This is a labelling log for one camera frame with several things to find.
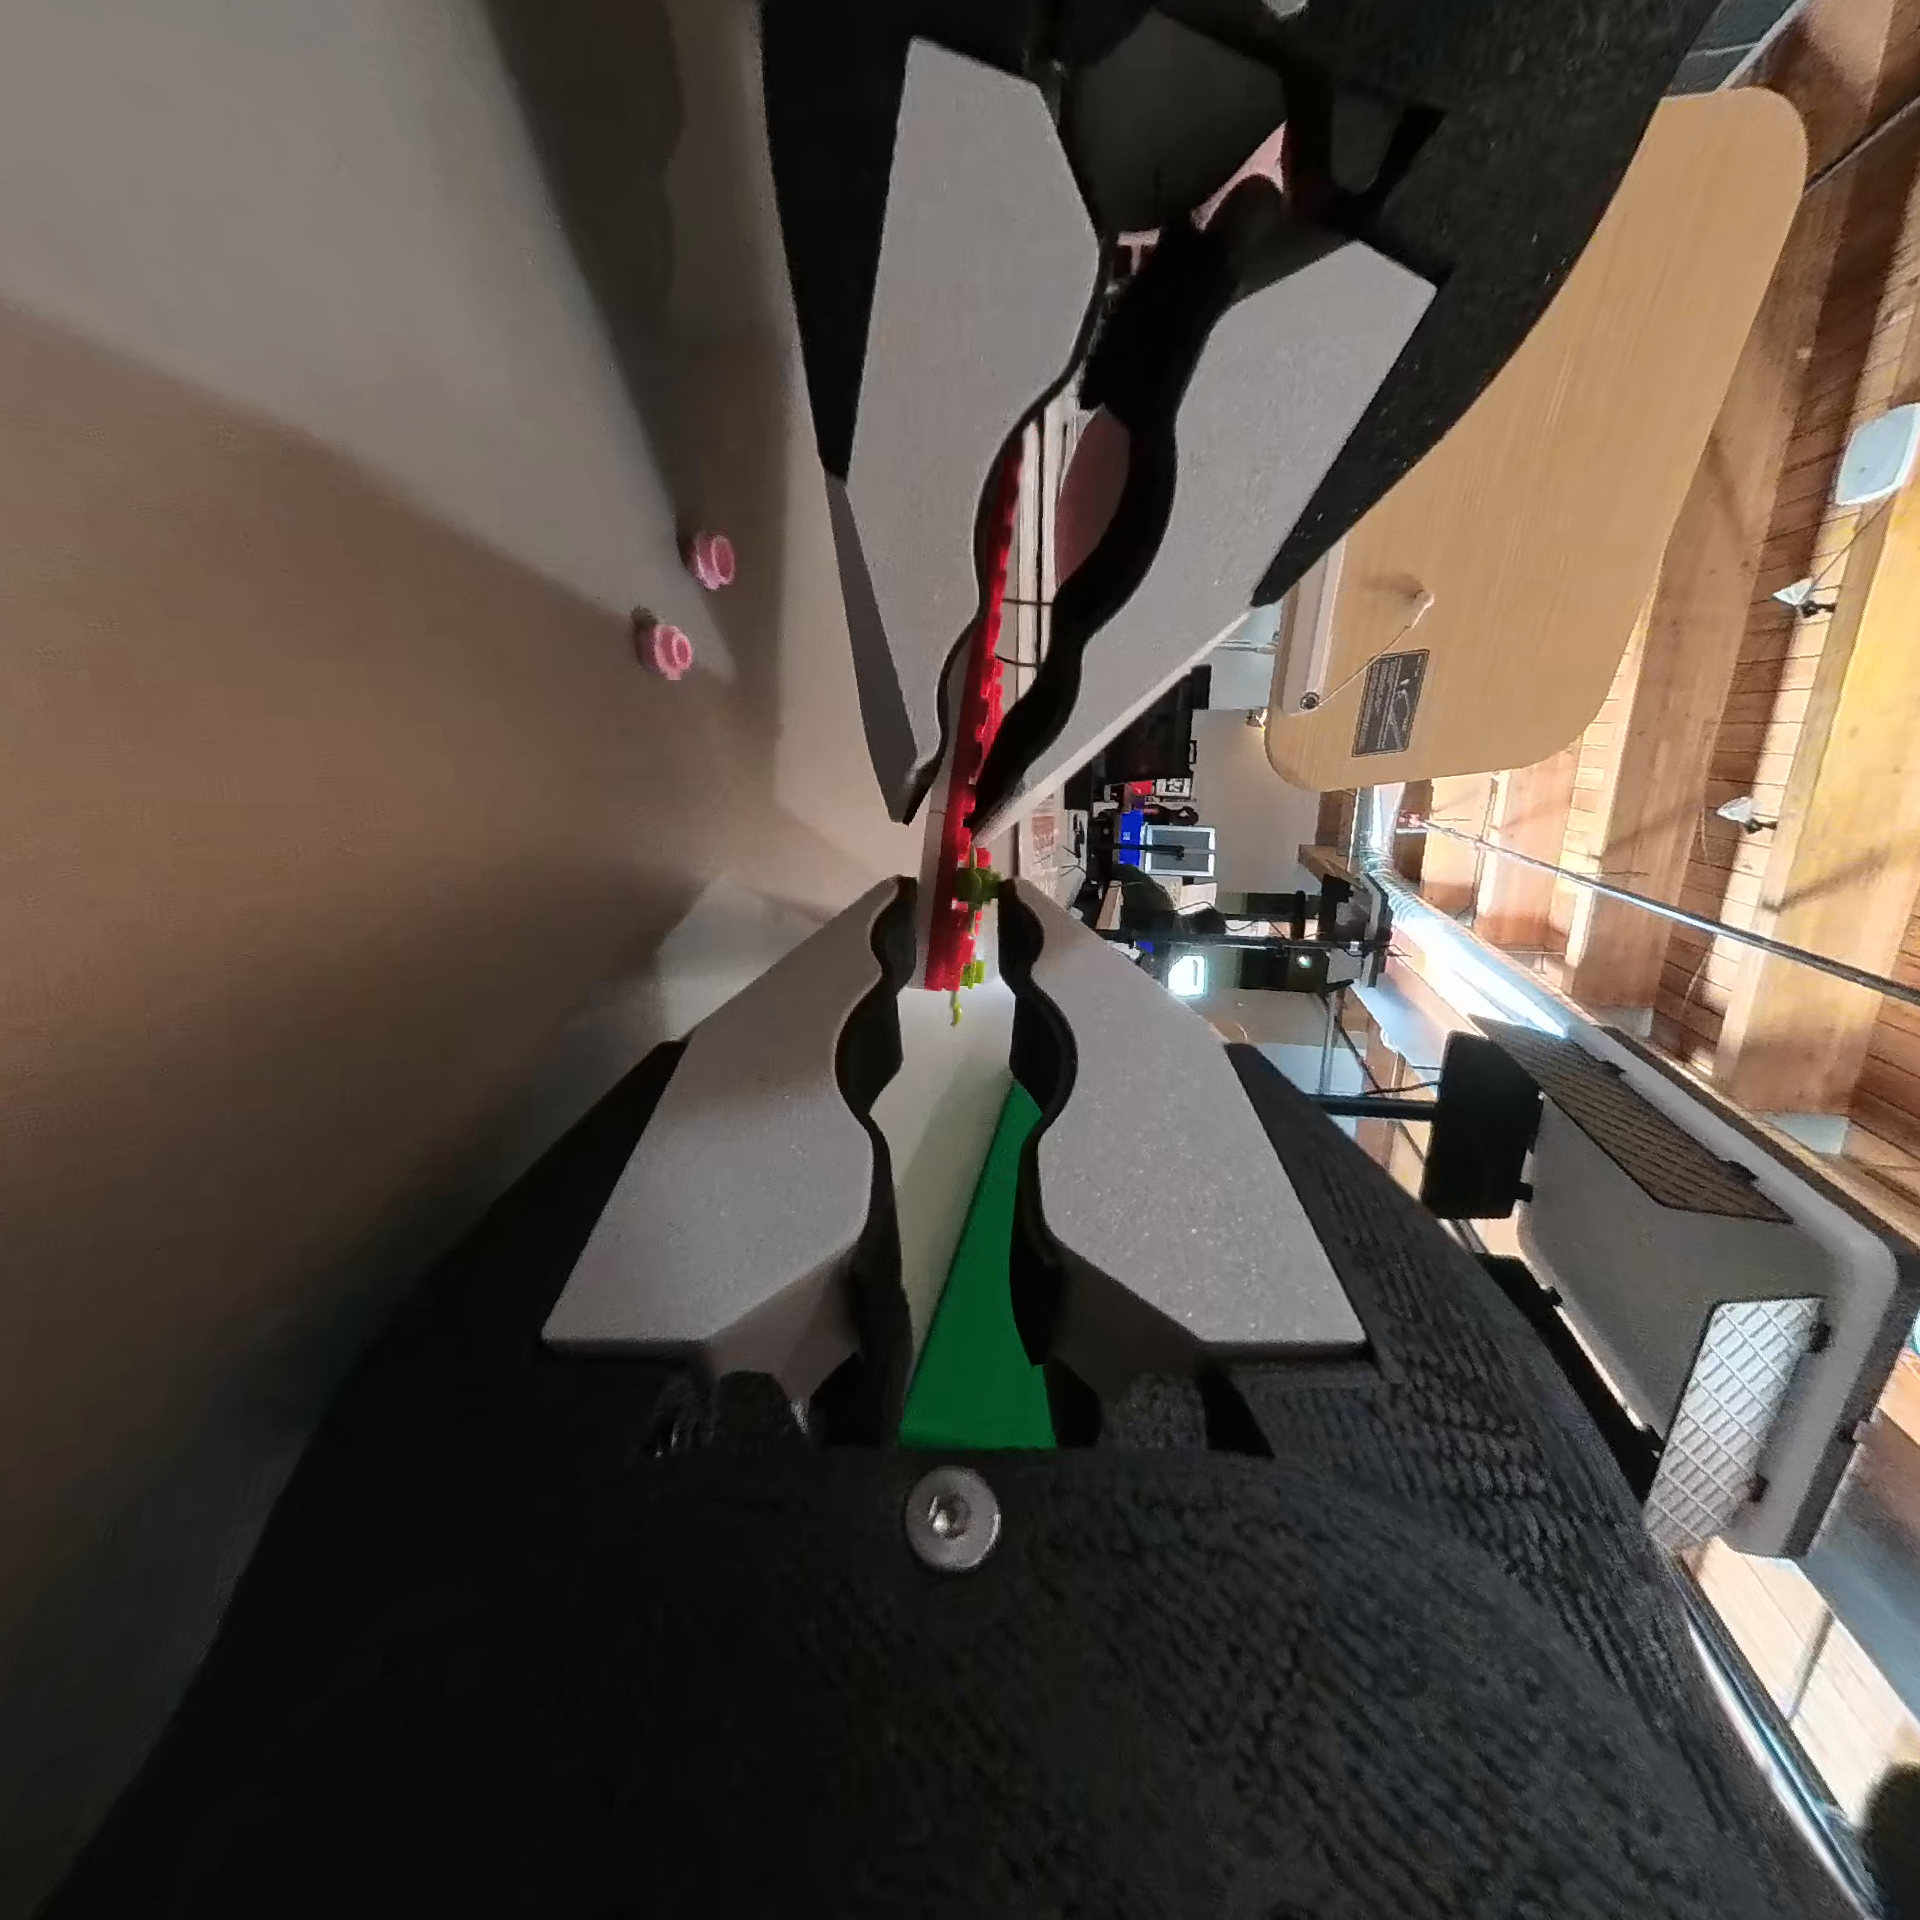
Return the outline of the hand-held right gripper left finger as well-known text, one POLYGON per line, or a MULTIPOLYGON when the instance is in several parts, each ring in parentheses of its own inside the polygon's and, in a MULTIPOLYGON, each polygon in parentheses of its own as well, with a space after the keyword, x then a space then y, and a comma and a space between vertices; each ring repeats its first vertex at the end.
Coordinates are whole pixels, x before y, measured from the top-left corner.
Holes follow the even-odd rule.
POLYGON ((770 1375, 895 1413, 914 1355, 881 1093, 917 885, 882 879, 700 1022, 541 1339, 563 1355, 770 1375))

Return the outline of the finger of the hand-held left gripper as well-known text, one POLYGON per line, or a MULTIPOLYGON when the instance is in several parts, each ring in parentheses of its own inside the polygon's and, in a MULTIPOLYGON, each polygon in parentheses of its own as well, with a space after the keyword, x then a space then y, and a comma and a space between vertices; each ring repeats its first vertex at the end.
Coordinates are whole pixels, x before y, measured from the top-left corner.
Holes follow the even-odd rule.
POLYGON ((1100 244, 1042 94, 914 39, 829 523, 886 817, 914 824, 955 728, 950 661, 987 606, 1006 445, 1070 370, 1100 244))
POLYGON ((1121 437, 1113 506, 1060 570, 1048 648, 975 789, 991 838, 1254 609, 1436 284, 1308 224, 1168 229, 1099 332, 1082 402, 1121 437))

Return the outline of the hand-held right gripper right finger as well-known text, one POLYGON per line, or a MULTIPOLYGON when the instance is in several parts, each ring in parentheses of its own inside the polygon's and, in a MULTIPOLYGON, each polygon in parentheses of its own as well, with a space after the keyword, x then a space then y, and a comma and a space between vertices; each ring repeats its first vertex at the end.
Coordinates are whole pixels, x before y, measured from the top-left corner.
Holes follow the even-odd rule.
POLYGON ((1356 1361, 1367 1334, 1228 1042, 1065 907, 996 907, 1012 1083, 1012 1321, 1078 1380, 1356 1361))

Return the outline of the red lego heart frame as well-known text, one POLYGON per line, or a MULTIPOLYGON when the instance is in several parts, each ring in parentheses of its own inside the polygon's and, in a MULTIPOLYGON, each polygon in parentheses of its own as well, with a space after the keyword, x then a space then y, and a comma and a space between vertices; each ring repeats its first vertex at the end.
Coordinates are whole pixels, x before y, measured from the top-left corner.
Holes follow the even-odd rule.
POLYGON ((991 895, 991 857, 975 835, 975 807, 987 756, 1002 728, 1002 613, 1018 523, 1023 430, 1002 451, 981 520, 981 611, 950 672, 946 752, 929 791, 924 860, 920 877, 920 985, 961 995, 981 985, 981 905, 991 895))

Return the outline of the green plastic bin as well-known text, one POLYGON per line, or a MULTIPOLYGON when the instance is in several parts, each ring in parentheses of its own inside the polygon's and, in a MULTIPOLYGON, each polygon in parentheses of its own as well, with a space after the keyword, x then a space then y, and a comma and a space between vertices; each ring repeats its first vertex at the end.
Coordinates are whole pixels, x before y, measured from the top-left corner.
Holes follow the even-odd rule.
POLYGON ((1018 1159, 1039 1107, 1011 1087, 908 1388, 908 1452, 1051 1452, 1042 1369, 1012 1319, 1018 1159))

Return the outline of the overhead studio light panel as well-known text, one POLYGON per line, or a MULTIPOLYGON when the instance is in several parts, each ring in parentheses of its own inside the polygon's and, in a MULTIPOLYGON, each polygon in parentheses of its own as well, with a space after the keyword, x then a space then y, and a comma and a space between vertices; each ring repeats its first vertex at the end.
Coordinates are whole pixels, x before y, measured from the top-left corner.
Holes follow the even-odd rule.
POLYGON ((1916 1317, 1916 1246, 1791 1139, 1618 1028, 1444 1041, 1421 1200, 1510 1222, 1649 1429, 1645 1525, 1801 1557, 1916 1317))

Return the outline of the silver ventilation duct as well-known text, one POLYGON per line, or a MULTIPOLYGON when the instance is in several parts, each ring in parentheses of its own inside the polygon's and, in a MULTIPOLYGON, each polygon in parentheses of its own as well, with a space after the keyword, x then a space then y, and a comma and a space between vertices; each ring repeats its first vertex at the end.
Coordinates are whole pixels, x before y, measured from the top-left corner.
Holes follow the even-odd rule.
POLYGON ((1390 954, 1412 963, 1412 973, 1473 1028, 1516 1026, 1572 1041, 1587 1026, 1538 973, 1421 899, 1378 846, 1359 846, 1359 875, 1390 914, 1390 954))

